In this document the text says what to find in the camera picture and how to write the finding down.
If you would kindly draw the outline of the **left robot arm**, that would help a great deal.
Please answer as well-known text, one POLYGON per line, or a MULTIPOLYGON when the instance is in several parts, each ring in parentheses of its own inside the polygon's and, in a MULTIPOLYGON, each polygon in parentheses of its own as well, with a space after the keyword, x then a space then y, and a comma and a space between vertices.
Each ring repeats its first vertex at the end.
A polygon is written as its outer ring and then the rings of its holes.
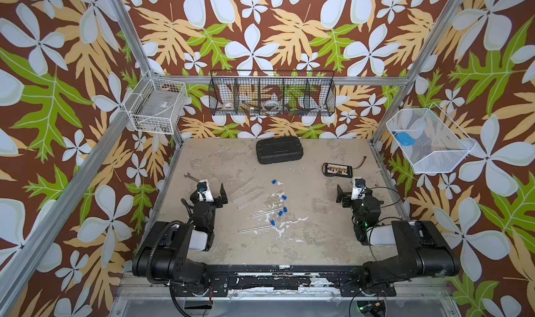
POLYGON ((207 265, 192 261, 188 251, 209 251, 215 238, 216 210, 228 204, 224 186, 214 197, 201 180, 189 200, 181 199, 188 213, 185 222, 156 222, 133 258, 132 273, 152 284, 185 284, 206 287, 207 265))

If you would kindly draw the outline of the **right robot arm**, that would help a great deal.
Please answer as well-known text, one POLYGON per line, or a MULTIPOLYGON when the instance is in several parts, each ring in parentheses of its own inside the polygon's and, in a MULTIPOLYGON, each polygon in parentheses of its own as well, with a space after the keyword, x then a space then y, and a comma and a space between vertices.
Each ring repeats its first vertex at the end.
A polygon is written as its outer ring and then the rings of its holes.
POLYGON ((363 264, 360 286, 409 281, 420 277, 452 277, 458 275, 461 262, 446 243, 432 221, 408 222, 388 217, 382 225, 380 217, 386 205, 373 196, 373 190, 357 179, 350 192, 338 185, 336 202, 352 213, 355 237, 363 246, 394 246, 397 255, 382 261, 374 258, 363 264))

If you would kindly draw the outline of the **small steel wrench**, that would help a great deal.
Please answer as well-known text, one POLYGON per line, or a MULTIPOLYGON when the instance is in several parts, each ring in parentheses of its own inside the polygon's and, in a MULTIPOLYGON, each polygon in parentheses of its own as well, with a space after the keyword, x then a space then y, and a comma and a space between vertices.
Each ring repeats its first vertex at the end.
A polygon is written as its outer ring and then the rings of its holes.
POLYGON ((200 181, 199 179, 197 179, 197 178, 195 178, 194 176, 192 176, 190 173, 186 173, 186 174, 184 174, 184 177, 185 177, 185 178, 189 178, 190 180, 193 180, 193 181, 195 181, 196 183, 198 183, 198 182, 200 181))

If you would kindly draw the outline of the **black plastic case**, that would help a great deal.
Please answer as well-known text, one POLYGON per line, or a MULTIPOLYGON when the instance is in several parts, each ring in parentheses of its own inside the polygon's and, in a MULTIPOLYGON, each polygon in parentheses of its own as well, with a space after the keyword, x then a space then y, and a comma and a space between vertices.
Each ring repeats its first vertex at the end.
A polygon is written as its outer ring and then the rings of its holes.
POLYGON ((262 139, 256 143, 256 156, 260 164, 276 164, 296 161, 304 150, 299 138, 294 136, 262 139))

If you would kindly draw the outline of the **blue object in basket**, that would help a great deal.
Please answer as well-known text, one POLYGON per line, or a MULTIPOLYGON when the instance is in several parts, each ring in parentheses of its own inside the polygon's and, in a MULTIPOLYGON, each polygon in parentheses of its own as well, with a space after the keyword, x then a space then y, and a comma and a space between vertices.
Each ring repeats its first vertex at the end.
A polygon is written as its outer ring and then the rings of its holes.
POLYGON ((401 146, 413 146, 416 143, 416 139, 411 137, 406 132, 396 133, 394 138, 399 142, 401 146))

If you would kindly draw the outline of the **white mesh basket right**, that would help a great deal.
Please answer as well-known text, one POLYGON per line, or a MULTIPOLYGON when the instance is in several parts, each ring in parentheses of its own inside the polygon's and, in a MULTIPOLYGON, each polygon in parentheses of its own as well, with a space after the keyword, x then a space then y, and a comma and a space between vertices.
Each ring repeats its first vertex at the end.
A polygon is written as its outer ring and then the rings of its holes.
POLYGON ((451 173, 476 147, 476 141, 437 104, 401 109, 386 126, 393 137, 406 132, 416 139, 413 146, 401 146, 394 138, 416 174, 451 173))

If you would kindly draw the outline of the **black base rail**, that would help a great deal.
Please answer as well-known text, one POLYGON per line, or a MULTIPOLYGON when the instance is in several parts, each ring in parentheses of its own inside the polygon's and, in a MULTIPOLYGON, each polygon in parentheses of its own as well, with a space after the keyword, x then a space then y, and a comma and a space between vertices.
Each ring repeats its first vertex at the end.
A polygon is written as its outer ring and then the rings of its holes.
POLYGON ((301 289, 336 289, 343 297, 397 295, 392 284, 361 287, 364 269, 355 265, 208 265, 201 284, 172 286, 176 297, 228 297, 232 291, 267 289, 269 292, 301 289))

